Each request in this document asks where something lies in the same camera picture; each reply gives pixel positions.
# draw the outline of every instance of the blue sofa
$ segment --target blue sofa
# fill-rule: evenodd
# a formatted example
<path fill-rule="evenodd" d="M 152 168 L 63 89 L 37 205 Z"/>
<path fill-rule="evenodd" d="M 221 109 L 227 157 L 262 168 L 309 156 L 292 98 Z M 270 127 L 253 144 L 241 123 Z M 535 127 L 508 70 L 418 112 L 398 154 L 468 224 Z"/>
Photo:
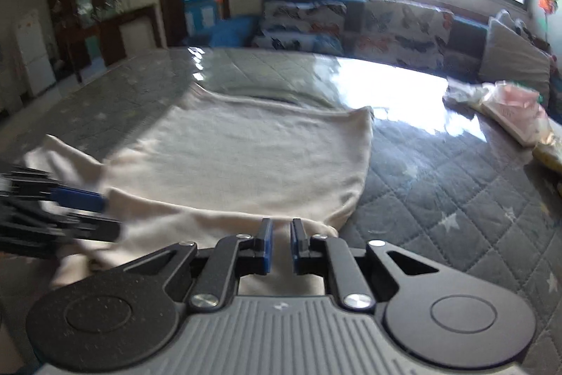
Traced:
<path fill-rule="evenodd" d="M 263 4 L 268 1 L 287 2 L 315 2 L 326 0 L 262 0 Z M 367 0 L 333 0 L 345 3 L 347 15 L 345 21 L 345 32 L 348 36 L 361 31 L 363 12 Z M 244 47 L 250 46 L 255 34 L 258 32 L 260 15 L 241 15 L 228 20 L 222 20 L 217 25 L 202 31 L 200 34 L 187 37 L 184 46 L 209 46 L 209 47 Z M 478 61 L 482 59 L 488 32 L 487 25 L 474 22 L 470 19 L 455 16 L 449 44 L 447 46 L 449 56 L 445 57 L 443 71 L 435 71 L 435 75 L 451 76 L 468 83 L 478 82 Z M 353 58 L 353 40 L 342 41 L 345 56 Z"/>

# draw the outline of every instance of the wooden desk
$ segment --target wooden desk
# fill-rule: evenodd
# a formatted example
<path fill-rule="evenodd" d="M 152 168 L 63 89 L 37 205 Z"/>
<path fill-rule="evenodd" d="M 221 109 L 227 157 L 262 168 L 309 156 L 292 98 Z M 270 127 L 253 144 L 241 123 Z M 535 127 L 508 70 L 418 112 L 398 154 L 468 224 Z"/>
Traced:
<path fill-rule="evenodd" d="M 148 18 L 152 26 L 152 33 L 154 34 L 156 46 L 162 48 L 162 39 L 156 20 L 156 5 L 154 4 L 140 7 L 133 11 L 123 12 L 114 17 L 104 19 L 88 28 L 76 28 L 64 31 L 63 37 L 66 43 L 66 49 L 70 57 L 72 69 L 79 83 L 82 83 L 82 75 L 80 74 L 80 69 L 75 66 L 70 45 L 88 39 L 88 37 L 98 37 L 103 62 L 108 67 L 119 60 L 125 59 L 127 56 L 125 45 L 123 44 L 123 37 L 119 29 L 120 26 L 141 18 Z"/>

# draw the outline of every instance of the sofa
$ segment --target sofa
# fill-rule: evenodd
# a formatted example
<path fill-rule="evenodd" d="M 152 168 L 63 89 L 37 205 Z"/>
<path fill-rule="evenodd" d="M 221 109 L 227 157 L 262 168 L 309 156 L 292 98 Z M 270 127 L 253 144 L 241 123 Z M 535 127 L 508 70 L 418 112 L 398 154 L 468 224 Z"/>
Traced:
<path fill-rule="evenodd" d="M 357 58 L 355 44 L 361 32 L 365 6 L 368 0 L 262 0 L 262 12 L 268 2 L 284 1 L 294 3 L 313 3 L 335 1 L 345 4 L 344 34 L 342 48 L 344 56 Z M 217 25 L 201 33 L 187 37 L 184 46 L 245 47 L 260 30 L 261 15 L 240 15 L 222 20 Z M 455 16 L 446 46 L 443 67 L 425 69 L 424 72 L 441 77 L 452 77 L 467 83 L 478 82 L 478 70 L 484 54 L 488 28 L 470 19 Z"/>

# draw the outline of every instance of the floor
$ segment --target floor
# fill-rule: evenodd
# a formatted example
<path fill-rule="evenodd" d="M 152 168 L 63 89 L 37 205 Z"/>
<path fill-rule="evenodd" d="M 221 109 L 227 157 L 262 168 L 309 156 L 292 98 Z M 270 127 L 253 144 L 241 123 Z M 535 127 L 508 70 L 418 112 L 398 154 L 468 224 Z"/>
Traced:
<path fill-rule="evenodd" d="M 54 87 L 33 100 L 22 110 L 5 119 L 0 125 L 0 151 L 5 150 L 18 135 L 26 132 L 32 123 L 38 120 L 57 102 L 78 91 L 84 85 L 94 81 L 106 72 L 107 68 L 103 58 L 96 58 L 92 60 L 92 64 L 80 71 L 83 79 L 82 84 L 78 83 L 74 74 L 70 75 L 57 82 Z"/>

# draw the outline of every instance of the gray quilted tablecloth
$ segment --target gray quilted tablecloth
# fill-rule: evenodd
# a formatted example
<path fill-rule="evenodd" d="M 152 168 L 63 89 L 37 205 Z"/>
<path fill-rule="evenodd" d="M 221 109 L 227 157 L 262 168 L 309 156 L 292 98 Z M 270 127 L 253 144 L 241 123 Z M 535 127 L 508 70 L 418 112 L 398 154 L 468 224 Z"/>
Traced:
<path fill-rule="evenodd" d="M 556 177 L 483 117 L 470 122 L 470 132 L 455 129 L 458 118 L 443 109 L 438 95 L 431 105 L 445 117 L 442 130 L 390 116 L 377 99 L 389 97 L 384 87 L 389 68 L 377 66 L 299 53 L 153 51 L 53 107 L 0 154 L 17 161 L 53 134 L 102 159 L 158 119 L 194 74 L 210 90 L 328 106 L 348 104 L 343 88 L 355 85 L 357 101 L 373 105 L 376 118 L 365 191 L 341 236 L 355 247 L 384 239 L 521 295 L 537 317 L 525 368 L 562 374 L 562 199 Z M 442 80 L 427 77 L 429 85 L 439 81 L 436 94 L 442 91 Z M 265 87 L 275 91 L 260 90 Z M 406 103 L 407 96 L 394 95 L 401 97 Z M 54 267 L 19 258 L 0 264 L 6 321 L 30 359 L 25 313 Z"/>

